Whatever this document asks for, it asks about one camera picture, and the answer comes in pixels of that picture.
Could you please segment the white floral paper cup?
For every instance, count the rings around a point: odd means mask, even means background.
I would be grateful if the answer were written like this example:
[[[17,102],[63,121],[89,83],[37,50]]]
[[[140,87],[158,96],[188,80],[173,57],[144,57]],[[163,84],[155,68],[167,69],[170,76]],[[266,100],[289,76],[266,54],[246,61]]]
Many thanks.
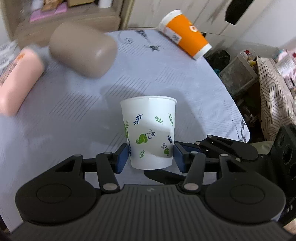
[[[167,96],[140,96],[120,103],[133,168],[156,170],[172,165],[176,104]]]

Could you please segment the orange white paper cup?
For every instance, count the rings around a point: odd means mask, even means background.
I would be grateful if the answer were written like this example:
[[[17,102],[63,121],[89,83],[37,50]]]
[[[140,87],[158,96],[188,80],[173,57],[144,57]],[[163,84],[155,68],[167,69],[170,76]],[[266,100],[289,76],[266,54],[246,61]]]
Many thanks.
[[[195,60],[212,49],[211,44],[179,9],[168,13],[160,21],[158,30]]]

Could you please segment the geometric patterned fabric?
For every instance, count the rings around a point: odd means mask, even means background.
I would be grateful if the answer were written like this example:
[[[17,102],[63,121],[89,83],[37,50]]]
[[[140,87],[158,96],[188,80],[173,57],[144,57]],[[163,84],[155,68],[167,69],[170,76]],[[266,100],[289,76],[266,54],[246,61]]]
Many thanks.
[[[274,141],[280,127],[295,124],[293,97],[273,59],[256,58],[260,87],[261,129],[266,141]]]

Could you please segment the light blue patterned tablecloth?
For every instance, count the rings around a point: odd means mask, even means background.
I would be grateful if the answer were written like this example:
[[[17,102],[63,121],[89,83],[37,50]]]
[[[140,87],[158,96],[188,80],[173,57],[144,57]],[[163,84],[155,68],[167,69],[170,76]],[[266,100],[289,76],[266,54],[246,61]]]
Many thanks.
[[[74,154],[93,158],[125,142],[124,99],[176,99],[177,141],[207,135],[250,140],[234,100],[204,58],[190,58],[156,30],[110,35],[118,54],[103,77],[85,78],[49,58],[17,115],[1,116],[1,217],[9,230],[22,223],[15,195],[23,184]]]

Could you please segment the taupe tumbler bottle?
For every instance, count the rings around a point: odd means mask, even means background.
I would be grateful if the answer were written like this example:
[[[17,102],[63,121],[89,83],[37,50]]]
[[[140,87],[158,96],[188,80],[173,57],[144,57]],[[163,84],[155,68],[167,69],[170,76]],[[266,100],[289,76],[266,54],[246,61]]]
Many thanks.
[[[102,77],[117,56],[117,42],[92,27],[64,22],[50,37],[53,58],[88,78]]]

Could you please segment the pink tumbler bottle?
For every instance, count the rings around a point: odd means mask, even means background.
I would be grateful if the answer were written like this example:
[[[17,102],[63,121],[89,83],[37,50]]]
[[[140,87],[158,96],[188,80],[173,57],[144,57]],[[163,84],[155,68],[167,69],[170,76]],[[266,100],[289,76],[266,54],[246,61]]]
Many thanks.
[[[1,114],[15,116],[47,68],[38,45],[24,47],[1,74]]]

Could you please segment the light wood wardrobe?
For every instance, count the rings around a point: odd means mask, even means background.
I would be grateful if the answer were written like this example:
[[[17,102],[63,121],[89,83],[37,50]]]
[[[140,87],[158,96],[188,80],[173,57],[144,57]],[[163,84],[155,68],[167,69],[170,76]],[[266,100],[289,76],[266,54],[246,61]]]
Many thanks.
[[[253,1],[233,25],[225,21],[231,1],[131,1],[127,28],[157,28],[163,17],[179,9],[200,32],[239,38],[272,1]]]

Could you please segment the white paper towel roll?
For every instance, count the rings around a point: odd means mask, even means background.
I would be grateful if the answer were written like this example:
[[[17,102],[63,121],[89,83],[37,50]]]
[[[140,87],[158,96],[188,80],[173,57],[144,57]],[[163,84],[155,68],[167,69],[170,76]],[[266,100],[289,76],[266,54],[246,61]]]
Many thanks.
[[[99,0],[98,7],[101,9],[110,8],[112,6],[113,0]]]

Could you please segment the pink notebook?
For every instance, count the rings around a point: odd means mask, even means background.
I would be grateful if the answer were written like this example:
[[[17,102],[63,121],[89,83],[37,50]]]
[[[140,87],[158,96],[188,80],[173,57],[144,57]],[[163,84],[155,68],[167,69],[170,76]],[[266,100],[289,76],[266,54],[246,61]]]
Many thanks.
[[[38,20],[43,20],[45,18],[48,18],[50,16],[58,15],[67,12],[68,6],[67,3],[62,3],[58,6],[58,8],[50,11],[42,11],[41,9],[33,11],[33,13],[30,16],[29,22],[35,22]]]

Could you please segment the wooden open shelf unit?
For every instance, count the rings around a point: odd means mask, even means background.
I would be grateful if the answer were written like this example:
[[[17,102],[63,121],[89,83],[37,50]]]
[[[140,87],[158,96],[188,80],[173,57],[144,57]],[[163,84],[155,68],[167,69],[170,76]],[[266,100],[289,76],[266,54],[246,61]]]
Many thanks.
[[[42,47],[48,45],[55,29],[63,22],[74,22],[90,26],[102,32],[119,30],[122,8],[129,1],[113,1],[110,8],[101,9],[96,4],[74,6],[65,13],[30,23],[29,17],[22,18],[21,1],[1,1],[1,14],[11,40],[20,47],[36,43]]]

